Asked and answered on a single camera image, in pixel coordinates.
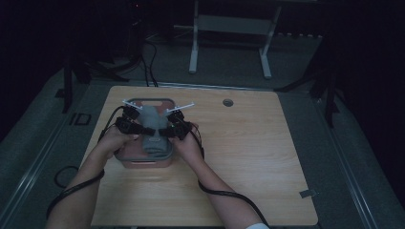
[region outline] metal frame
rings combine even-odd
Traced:
[[[198,35],[202,31],[224,31],[260,34],[266,36],[266,43],[259,49],[260,60],[262,62],[263,75],[266,79],[271,78],[271,71],[268,65],[267,52],[270,46],[271,38],[280,16],[281,7],[277,7],[272,20],[222,17],[199,14],[199,0],[194,1],[194,27],[193,27],[193,47],[191,49],[189,72],[197,72],[197,61],[199,55]]]

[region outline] hand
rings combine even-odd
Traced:
[[[123,134],[117,126],[112,126],[105,133],[104,137],[95,146],[94,151],[100,151],[100,154],[111,158],[116,150],[123,147],[124,144],[131,140],[138,139],[139,135]]]
[[[199,126],[196,123],[193,123],[191,132],[195,135],[198,128]],[[189,166],[193,166],[196,163],[201,163],[203,161],[199,144],[191,133],[188,133],[183,140],[180,140],[177,137],[170,137],[169,141]]]

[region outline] black device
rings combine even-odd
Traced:
[[[192,125],[190,122],[184,121],[184,114],[180,110],[176,110],[170,114],[167,119],[172,123],[166,129],[159,129],[160,135],[167,137],[178,137],[183,140],[190,132]]]
[[[156,130],[144,128],[142,125],[135,122],[138,116],[139,112],[136,108],[125,106],[123,107],[122,116],[116,119],[115,124],[118,129],[126,135],[154,135]]]
[[[131,106],[120,106],[116,108],[113,112],[112,116],[117,112],[117,110],[122,109],[122,116],[117,117],[115,125],[118,129],[126,135],[154,135],[155,131],[152,128],[145,128],[142,125],[136,123],[136,119],[139,116],[139,112],[135,107]],[[166,129],[159,129],[159,134],[162,136],[167,137],[178,137],[180,140],[183,140],[185,136],[190,132],[192,129],[192,125],[190,122],[184,121],[184,114],[180,110],[176,110],[172,112],[167,119],[170,121],[171,125],[168,126]],[[101,132],[100,138],[101,139],[105,132],[108,130],[107,123],[106,128]]]

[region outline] gray object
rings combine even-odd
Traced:
[[[167,137],[159,134],[159,129],[167,128],[167,117],[160,116],[153,106],[143,106],[139,110],[138,121],[145,128],[152,128],[155,131],[153,136],[144,135],[142,149],[151,156],[167,155]]]

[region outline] forearm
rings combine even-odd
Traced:
[[[205,188],[234,192],[205,162],[192,166],[192,169]],[[208,198],[225,228],[245,229],[252,224],[262,222],[253,208],[242,199],[211,194],[208,194]]]
[[[97,177],[107,159],[93,150],[66,189]],[[89,228],[96,208],[99,181],[63,198],[53,208],[47,228]]]

